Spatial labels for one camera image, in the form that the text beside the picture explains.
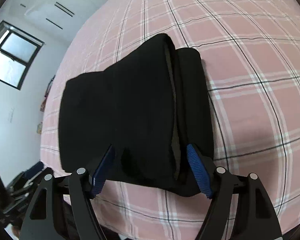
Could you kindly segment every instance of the black cloth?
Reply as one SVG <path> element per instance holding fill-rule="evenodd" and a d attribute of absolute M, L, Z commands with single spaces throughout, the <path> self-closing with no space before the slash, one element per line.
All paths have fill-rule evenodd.
<path fill-rule="evenodd" d="M 186 145 L 195 143 L 211 158 L 214 152 L 200 54 L 176 50 L 169 36 L 158 34 L 106 70 L 69 80 L 58 130 L 66 172 L 112 144 L 116 160 L 109 180 L 181 196 L 199 193 Z"/>

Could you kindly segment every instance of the black window frame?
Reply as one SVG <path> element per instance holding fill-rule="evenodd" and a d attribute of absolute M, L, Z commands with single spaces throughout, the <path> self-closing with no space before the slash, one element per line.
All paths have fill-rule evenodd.
<path fill-rule="evenodd" d="M 35 57 L 37 56 L 39 50 L 40 50 L 41 47 L 44 45 L 44 42 L 43 42 L 43 41 L 40 41 L 40 40 L 37 39 L 36 37 L 30 35 L 29 33 L 27 33 L 27 32 L 25 32 L 25 31 L 23 31 L 23 30 L 21 30 L 21 29 L 15 27 L 14 25 L 12 25 L 12 24 L 10 24 L 10 23 L 8 23 L 8 22 L 6 22 L 6 21 L 2 21 L 2 22 L 0 23 L 0 27 L 1 27 L 2 25 L 4 25 L 4 24 L 11 26 L 12 29 L 11 29 L 11 28 L 10 28 L 10 29 L 7 29 L 7 31 L 9 31 L 9 33 L 8 33 L 8 35 L 2 40 L 2 42 L 0 43 L 0 52 L 1 52 L 2 54 L 4 54 L 5 56 L 11 58 L 12 60 L 14 60 L 14 61 L 16 61 L 16 62 L 18 62 L 18 63 L 24 65 L 24 66 L 25 66 L 25 69 L 24 69 L 24 71 L 23 71 L 23 74 L 22 74 L 22 76 L 21 76 L 21 78 L 20 78 L 19 83 L 18 83 L 17 86 L 11 85 L 11 84 L 9 84 L 9 83 L 7 83 L 7 82 L 1 80 L 1 79 L 0 79 L 0 81 L 3 82 L 4 84 L 10 86 L 10 87 L 13 87 L 13 88 L 15 88 L 15 89 L 21 90 L 22 84 L 23 84 L 23 82 L 24 82 L 24 80 L 25 80 L 25 78 L 26 78 L 26 75 L 27 75 L 27 73 L 28 73 L 28 71 L 29 71 L 29 69 L 30 69 L 30 66 L 31 66 L 32 62 L 34 61 Z M 24 33 L 26 36 L 31 37 L 32 39 L 38 41 L 38 43 L 41 43 L 42 45 L 39 45 L 38 43 L 36 43 L 36 42 L 34 42 L 34 41 L 31 41 L 31 40 L 28 39 L 27 37 L 22 36 L 22 35 L 19 34 L 18 32 L 14 31 L 14 29 L 17 30 L 18 32 Z M 33 44 L 34 46 L 36 46 L 36 49 L 35 49 L 34 53 L 32 54 L 32 56 L 31 56 L 31 58 L 29 59 L 28 62 L 26 62 L 26 61 L 24 61 L 24 60 L 22 60 L 22 59 L 20 59 L 20 58 L 18 58 L 18 57 L 16 57 L 16 56 L 12 55 L 11 53 L 9 53 L 9 52 L 5 51 L 4 49 L 2 49 L 3 44 L 4 44 L 5 41 L 10 37 L 11 34 L 15 34 L 15 35 L 19 36 L 20 38 L 24 39 L 25 41 L 28 41 L 29 43 L 31 43 L 31 44 Z"/>

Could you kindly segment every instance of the white wall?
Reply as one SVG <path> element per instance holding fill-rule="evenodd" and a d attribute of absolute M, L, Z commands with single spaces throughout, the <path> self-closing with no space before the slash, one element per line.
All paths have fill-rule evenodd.
<path fill-rule="evenodd" d="M 43 118 L 40 105 L 68 47 L 67 43 L 48 36 L 23 19 L 11 16 L 10 1 L 7 0 L 0 10 L 0 22 L 5 20 L 45 44 L 33 61 L 21 90 L 0 82 L 0 175 L 4 184 L 39 161 L 40 135 L 36 128 Z M 9 120 L 11 109 L 14 109 L 12 122 Z"/>

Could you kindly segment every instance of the pink fabric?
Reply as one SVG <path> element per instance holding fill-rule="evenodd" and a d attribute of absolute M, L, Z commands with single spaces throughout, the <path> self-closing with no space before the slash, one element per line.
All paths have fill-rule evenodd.
<path fill-rule="evenodd" d="M 176 48 L 196 48 L 205 60 L 215 163 L 233 174 L 257 173 L 282 231 L 295 227 L 300 223 L 300 6 L 295 0 L 109 0 L 78 32 L 58 70 L 44 116 L 42 161 L 65 174 L 57 127 L 66 81 L 104 70 L 157 33 L 167 33 Z M 92 203 L 100 223 L 125 236 L 191 240 L 210 201 L 203 194 L 183 198 L 107 181 Z"/>

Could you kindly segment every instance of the plaid tablecloth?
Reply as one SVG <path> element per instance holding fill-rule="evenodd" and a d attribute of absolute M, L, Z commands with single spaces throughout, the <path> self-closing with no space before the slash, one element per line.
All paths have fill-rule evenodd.
<path fill-rule="evenodd" d="M 41 158 L 64 175 L 58 111 L 66 81 L 101 71 L 157 33 L 205 61 L 215 163 L 261 178 L 283 232 L 300 223 L 300 6 L 295 0 L 109 0 L 82 27 L 56 75 Z M 93 201 L 102 225 L 130 238 L 191 240 L 210 201 L 107 181 Z M 224 238 L 231 234 L 233 198 Z"/>

